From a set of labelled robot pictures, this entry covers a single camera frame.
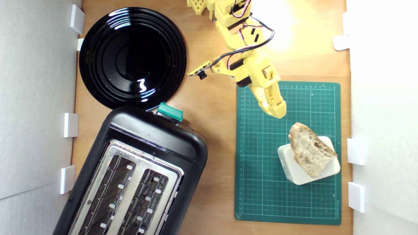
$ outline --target wooden table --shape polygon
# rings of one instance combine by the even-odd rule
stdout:
[[[103,15],[130,6],[157,10],[177,24],[187,45],[187,71],[228,51],[208,12],[195,15],[185,0],[84,0],[84,33]],[[347,51],[336,52],[332,46],[332,37],[342,34],[344,11],[344,0],[253,0],[252,8],[255,17],[262,16],[264,23],[276,30],[276,37],[264,50],[282,80],[341,84],[342,224],[300,225],[234,219],[236,86],[227,76],[208,74],[202,81],[185,77],[167,102],[184,111],[191,126],[205,137],[209,150],[206,168],[179,234],[352,234],[352,210],[347,198],[347,182],[351,181],[352,174],[346,154],[346,139],[351,135],[349,55]],[[72,158],[76,174],[109,111],[89,94],[78,72],[75,112],[79,114],[79,136],[74,139]]]

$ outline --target slice of bread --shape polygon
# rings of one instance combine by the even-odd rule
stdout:
[[[295,123],[290,128],[289,140],[295,153],[295,161],[312,178],[319,176],[329,161],[337,156],[337,153],[302,123]]]

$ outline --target black plate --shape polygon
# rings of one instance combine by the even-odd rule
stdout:
[[[146,8],[123,8],[91,27],[79,66],[88,91],[103,105],[150,110],[180,86],[186,47],[175,24],[164,15]]]

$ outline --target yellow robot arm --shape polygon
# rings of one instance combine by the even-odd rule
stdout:
[[[214,61],[207,61],[189,73],[189,76],[206,77],[206,70],[215,74],[231,76],[239,87],[248,86],[258,101],[260,108],[276,118],[286,115],[286,102],[280,95],[277,74],[270,60],[257,50],[274,36],[274,30],[250,16],[251,0],[187,0],[200,15],[207,8],[209,17],[215,22],[217,30],[222,34],[227,47],[233,51],[223,54]],[[242,27],[236,32],[230,31],[237,26]],[[271,31],[266,39],[263,28]],[[241,53],[240,58],[229,64],[232,55]],[[222,60],[229,56],[227,64]]]

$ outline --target green cutting mat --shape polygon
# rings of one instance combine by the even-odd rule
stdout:
[[[341,163],[338,83],[279,82],[286,116],[265,114],[248,87],[237,89],[235,218],[264,222],[341,224],[341,173],[305,185],[286,179],[277,154],[295,122],[330,137]]]

